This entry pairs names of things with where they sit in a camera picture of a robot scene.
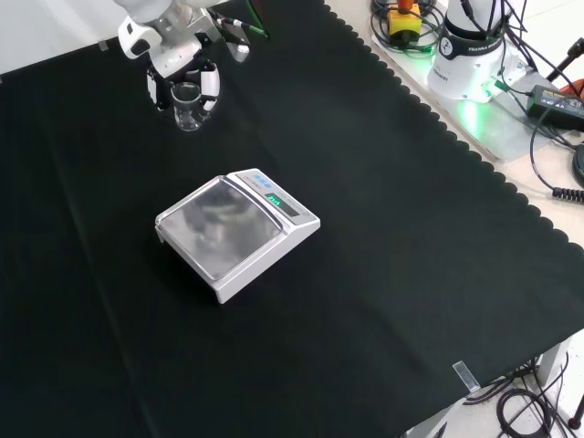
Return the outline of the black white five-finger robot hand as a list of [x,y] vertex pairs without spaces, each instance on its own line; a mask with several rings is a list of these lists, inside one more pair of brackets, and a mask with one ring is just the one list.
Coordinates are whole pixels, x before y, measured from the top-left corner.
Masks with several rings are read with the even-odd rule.
[[151,50],[146,79],[156,110],[187,132],[209,119],[220,95],[218,67],[203,54],[198,39]]

